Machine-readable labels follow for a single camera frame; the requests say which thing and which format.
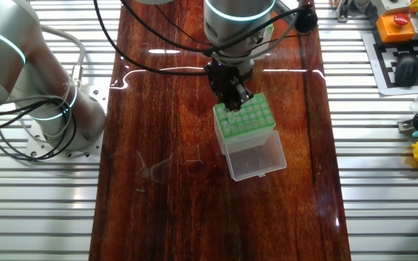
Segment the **mounting plate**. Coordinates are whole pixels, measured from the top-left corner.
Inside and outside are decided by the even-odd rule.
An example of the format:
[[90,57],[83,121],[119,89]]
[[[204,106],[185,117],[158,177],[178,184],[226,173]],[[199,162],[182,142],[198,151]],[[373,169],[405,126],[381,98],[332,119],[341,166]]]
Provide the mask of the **mounting plate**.
[[[84,94],[88,94],[89,96],[95,98],[101,104],[103,110],[105,112],[107,111],[109,87],[83,85],[81,86],[81,90]],[[40,125],[36,121],[32,122],[30,131],[34,136],[40,136],[40,139],[44,140]],[[43,162],[48,162],[49,164],[60,163],[71,165],[99,164],[99,161],[101,160],[102,137],[103,134],[101,134],[94,144],[83,149],[81,152],[63,152],[56,157],[44,160]],[[51,145],[41,143],[30,136],[28,137],[27,149],[25,151],[27,155],[32,155],[32,153],[35,152],[39,157],[46,154],[50,150],[52,150]]]
[[[40,136],[41,140],[44,140],[43,133],[40,125],[33,121],[31,132],[34,136]],[[101,148],[102,148],[102,136],[96,140],[94,144],[83,149],[81,152],[63,152],[52,159],[46,160],[49,164],[60,163],[60,164],[98,164],[101,160]],[[33,155],[34,157],[40,157],[52,150],[52,146],[49,144],[41,143],[34,138],[28,139],[27,155]]]

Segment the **small metal part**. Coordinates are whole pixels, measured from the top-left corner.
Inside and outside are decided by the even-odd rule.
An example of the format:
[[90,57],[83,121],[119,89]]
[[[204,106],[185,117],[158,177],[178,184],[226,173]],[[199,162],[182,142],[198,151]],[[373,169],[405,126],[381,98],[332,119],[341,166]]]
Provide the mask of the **small metal part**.
[[81,78],[83,77],[83,67],[80,65],[75,65],[72,70],[72,79],[75,84],[75,87],[81,87]]
[[260,44],[264,40],[264,37],[261,34],[256,33],[254,36],[251,36],[251,40],[253,40],[253,43],[255,44]]
[[337,7],[338,22],[348,21],[348,10],[352,0],[341,0]]

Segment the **clear plastic box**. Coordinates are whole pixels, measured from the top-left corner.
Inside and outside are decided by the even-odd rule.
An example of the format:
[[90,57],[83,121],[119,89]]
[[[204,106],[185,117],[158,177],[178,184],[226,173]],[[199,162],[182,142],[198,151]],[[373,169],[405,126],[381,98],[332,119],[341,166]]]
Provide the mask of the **clear plastic box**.
[[214,129],[234,181],[265,177],[266,173],[287,167],[279,133],[272,131],[273,127],[224,139],[214,110]]
[[263,145],[231,152],[238,146],[237,143],[225,145],[228,152],[226,161],[229,165],[230,176],[235,181],[242,181],[253,176],[265,177],[266,173],[287,167],[278,131],[272,131]]

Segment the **reddish-brown wood surface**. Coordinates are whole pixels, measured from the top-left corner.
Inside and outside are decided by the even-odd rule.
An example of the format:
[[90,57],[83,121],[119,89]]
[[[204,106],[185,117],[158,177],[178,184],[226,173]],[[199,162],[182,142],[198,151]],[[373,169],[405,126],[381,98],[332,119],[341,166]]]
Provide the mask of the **reddish-brown wood surface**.
[[[149,25],[194,42],[154,7],[134,3]],[[202,1],[162,6],[205,40]],[[274,38],[286,29],[275,24]],[[119,47],[156,68],[202,67],[122,10]],[[317,31],[288,38],[256,62],[247,87],[263,92],[288,167],[235,182],[213,128],[206,77],[143,72],[115,61],[90,260],[350,260],[343,199]]]

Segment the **black cable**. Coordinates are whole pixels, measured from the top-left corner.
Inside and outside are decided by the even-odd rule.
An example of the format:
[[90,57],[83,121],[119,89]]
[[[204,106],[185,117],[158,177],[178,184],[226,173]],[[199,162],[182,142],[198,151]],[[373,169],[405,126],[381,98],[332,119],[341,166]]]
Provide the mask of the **black cable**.
[[198,49],[198,48],[192,48],[192,47],[188,47],[188,46],[183,46],[179,43],[176,43],[174,41],[171,41],[169,39],[167,39],[166,37],[162,36],[161,34],[159,34],[156,30],[152,29],[150,26],[148,26],[141,18],[140,16],[138,16],[133,10],[132,8],[127,4],[127,2],[125,0],[120,0],[123,4],[123,6],[128,10],[128,12],[130,12],[130,14],[140,23],[142,24],[146,29],[148,29],[148,31],[150,31],[151,33],[153,33],[155,36],[161,38],[162,40],[164,40],[166,43],[171,44],[175,47],[179,47],[180,49],[183,50],[187,50],[187,51],[194,51],[194,52],[200,52],[203,53],[204,55],[210,56],[210,54],[212,54],[215,51],[222,51],[224,49],[228,49],[231,48],[239,43],[241,43],[242,41],[248,39],[251,36],[254,36],[259,30],[262,30],[264,28],[266,28],[267,26],[269,26],[271,23],[276,22],[279,19],[282,19],[283,17],[286,17],[288,15],[292,15],[296,12],[299,11],[303,11],[306,8],[305,7],[299,7],[296,9],[291,9],[288,12],[284,12],[282,14],[277,15],[276,17],[270,19],[269,21],[263,23],[262,25],[259,25],[258,27],[252,29],[250,32],[248,32],[247,34],[241,36],[240,38],[238,38],[237,40],[234,40],[230,43],[224,44],[223,46],[213,46],[210,47],[209,49]]
[[[17,152],[17,153],[19,153],[19,154],[21,154],[22,156],[24,156],[23,158],[20,158],[20,157],[17,157],[17,156],[14,156],[13,154],[10,154],[6,149],[4,149],[3,148],[3,146],[0,144],[0,150],[2,150],[6,155],[8,155],[9,157],[11,157],[11,158],[13,158],[13,159],[16,159],[16,160],[25,160],[25,161],[36,161],[36,160],[48,160],[48,159],[51,159],[51,158],[53,158],[53,157],[56,157],[57,155],[59,155],[59,154],[61,154],[61,153],[63,153],[68,147],[69,147],[69,145],[71,145],[72,144],[72,142],[73,142],[73,139],[75,138],[75,135],[77,134],[77,121],[76,121],[76,119],[75,119],[75,117],[73,117],[73,115],[72,115],[72,121],[73,121],[73,134],[72,134],[72,137],[70,138],[70,140],[66,143],[66,145],[64,146],[64,147],[62,147],[58,152],[56,152],[56,153],[52,153],[56,148],[58,148],[59,146],[60,146],[60,144],[62,143],[62,140],[58,143],[58,145],[56,145],[55,146],[55,148],[53,149],[53,150],[51,150],[49,153],[47,153],[47,154],[45,154],[44,156],[41,156],[41,157],[39,157],[39,158],[33,158],[33,157],[31,157],[31,156],[28,156],[28,155],[26,155],[26,154],[23,154],[22,152],[20,152],[20,151],[18,151],[18,150],[16,150],[15,148],[13,148],[13,146],[10,146],[9,145],[9,143],[7,142],[7,140],[5,140],[5,138],[4,138],[4,136],[1,136],[1,134],[0,134],[0,136],[1,136],[1,139],[3,139],[3,141],[4,142],[6,142],[6,144],[9,146],[9,147],[11,147],[11,149],[15,149],[15,151]],[[63,137],[65,137],[65,134],[67,133],[67,129],[65,129],[64,130],[64,136]]]
[[[65,124],[67,124],[67,119],[66,119],[65,113],[62,113],[62,117],[63,117],[63,119],[64,119],[64,123],[65,123]],[[51,151],[49,151],[48,153],[46,153],[45,155],[40,156],[40,157],[32,157],[32,156],[28,156],[28,155],[26,155],[25,153],[22,153],[21,151],[19,151],[18,149],[16,149],[13,145],[11,145],[11,144],[10,144],[10,143],[6,140],[6,137],[4,137],[4,134],[2,133],[2,131],[1,131],[1,129],[0,129],[0,137],[1,137],[1,139],[4,141],[4,143],[6,143],[6,144],[7,144],[7,146],[8,146],[9,148],[11,148],[13,151],[17,152],[20,156],[25,157],[25,158],[27,158],[27,159],[29,159],[29,160],[43,160],[44,158],[46,158],[46,157],[50,156],[52,153],[54,153],[54,151],[55,151],[57,148],[59,148],[59,147],[61,146],[61,144],[62,144],[62,142],[64,141],[64,138],[65,138],[65,136],[66,136],[66,135],[67,135],[67,131],[66,131],[66,130],[64,130],[64,131],[62,132],[62,137],[61,137],[60,141],[56,144],[56,146],[54,146],[54,148],[53,148]]]
[[159,73],[162,75],[178,75],[178,76],[207,76],[208,74],[206,72],[168,72],[168,71],[164,71],[164,70],[158,70],[158,69],[154,69],[151,67],[148,67],[146,65],[143,65],[139,62],[134,61],[132,58],[128,57],[127,54],[125,54],[123,51],[121,51],[117,45],[115,45],[114,41],[111,39],[109,33],[107,32],[107,29],[105,27],[104,21],[102,20],[101,14],[99,13],[99,7],[98,7],[98,1],[97,0],[93,0],[94,2],[94,9],[96,10],[96,15],[98,17],[98,21],[99,24],[101,25],[101,29],[102,32],[104,33],[104,35],[106,36],[107,40],[109,41],[109,44],[115,49],[115,51],[121,55],[125,60],[127,60],[128,62],[130,62],[131,64],[140,67],[141,69],[145,69],[148,70],[152,73]]
[[21,108],[18,108],[18,109],[14,109],[12,111],[0,112],[0,116],[11,115],[11,114],[14,114],[14,113],[22,112],[22,111],[25,111],[26,109],[33,108],[34,106],[37,106],[37,108],[39,108],[39,107],[41,107],[41,106],[43,106],[45,104],[53,103],[54,101],[56,101],[56,100],[55,99],[48,99],[48,100],[45,100],[45,101],[38,101],[38,102],[32,103],[30,105],[27,105],[25,107],[21,107]]
[[205,43],[205,42],[199,41],[196,38],[194,38],[193,36],[189,35],[187,32],[185,32],[185,30],[183,30],[181,27],[179,27],[174,22],[172,22],[172,20],[167,15],[165,15],[165,13],[162,11],[161,8],[159,8],[159,6],[156,5],[155,7],[161,13],[161,15],[164,16],[164,18],[167,20],[168,23],[173,25],[175,28],[179,29],[184,35],[188,36],[188,38],[190,38],[193,41],[195,41],[197,43],[200,43],[200,44],[204,44],[204,45],[208,45],[208,46],[210,45],[210,43]]
[[35,106],[35,107],[33,107],[33,108],[30,108],[30,109],[28,109],[28,110],[24,111],[23,113],[19,114],[19,115],[18,115],[17,117],[15,117],[14,119],[12,119],[12,120],[8,121],[7,123],[5,123],[5,124],[3,124],[3,125],[0,125],[0,128],[4,128],[4,127],[7,127],[7,126],[11,125],[11,124],[12,124],[12,123],[14,123],[15,121],[19,120],[21,117],[26,116],[27,114],[29,114],[30,112],[34,111],[35,109],[38,109],[38,108],[39,108],[39,107],[41,107],[41,106],[43,106],[43,104],[40,104],[40,105],[38,105],[38,106]]
[[[133,65],[135,65],[135,66],[137,66],[137,67],[140,67],[140,68],[142,68],[142,69],[145,69],[145,70],[148,70],[148,71],[150,71],[150,72],[152,72],[152,73],[159,73],[159,74],[162,74],[162,75],[181,75],[181,76],[207,76],[208,74],[206,73],[206,72],[167,72],[167,71],[163,71],[163,70],[157,70],[157,69],[154,69],[154,68],[151,68],[151,67],[148,67],[148,66],[146,66],[146,65],[143,65],[143,64],[140,64],[139,62],[136,62],[136,61],[134,61],[132,58],[130,58],[130,57],[128,57],[123,51],[121,51],[119,48],[118,48],[118,46],[114,43],[114,41],[111,39],[111,37],[110,37],[110,35],[109,35],[109,33],[107,32],[107,29],[106,29],[106,27],[105,27],[105,24],[104,24],[104,21],[102,20],[102,17],[101,17],[101,14],[100,14],[100,12],[99,12],[99,6],[98,6],[98,1],[97,0],[93,0],[93,4],[94,4],[94,10],[96,11],[96,14],[97,14],[97,18],[98,18],[98,21],[99,21],[99,24],[101,25],[101,29],[102,29],[102,32],[104,33],[104,35],[106,36],[106,38],[107,38],[107,40],[109,41],[109,43],[110,43],[110,45],[114,48],[114,50],[119,54],[119,55],[121,55],[125,60],[127,60],[128,62],[130,62],[131,64],[133,64]],[[212,53],[212,52],[214,52],[214,51],[221,51],[221,50],[223,50],[223,49],[227,49],[227,48],[229,48],[229,47],[232,47],[232,46],[234,46],[234,45],[236,45],[236,44],[238,44],[238,43],[240,43],[240,42],[242,42],[242,41],[244,41],[246,38],[249,38],[249,37],[251,37],[251,36],[253,36],[254,34],[256,34],[259,30],[261,30],[261,29],[263,29],[263,28],[265,28],[265,27],[267,27],[268,25],[270,25],[271,23],[273,23],[273,22],[275,22],[275,21],[277,21],[277,20],[279,20],[279,19],[281,19],[281,18],[283,18],[283,17],[286,17],[287,15],[291,15],[291,14],[293,14],[293,13],[296,13],[296,12],[299,12],[299,11],[302,11],[302,10],[304,10],[305,9],[305,7],[300,7],[300,8],[297,8],[297,9],[292,9],[292,10],[290,10],[289,12],[285,12],[285,13],[282,13],[281,15],[278,15],[278,16],[276,16],[276,17],[274,17],[274,18],[272,18],[272,19],[270,19],[269,21],[267,21],[267,22],[265,22],[264,24],[262,24],[262,25],[259,25],[257,28],[255,28],[254,30],[252,30],[250,33],[248,33],[247,35],[245,35],[245,36],[243,36],[243,37],[241,37],[241,38],[239,38],[238,40],[235,40],[235,41],[232,41],[231,43],[228,43],[228,44],[225,44],[225,45],[223,45],[223,46],[220,46],[220,47],[212,47],[212,48],[210,48],[210,49],[201,49],[201,50],[203,50],[203,51],[205,51],[205,55],[207,55],[207,56],[210,56],[210,54]],[[151,31],[154,31],[152,28],[150,28],[148,25],[146,25],[141,19],[139,19],[139,22],[142,22],[142,25],[144,26],[144,27],[146,27],[146,28],[149,28],[149,29],[151,29]]]

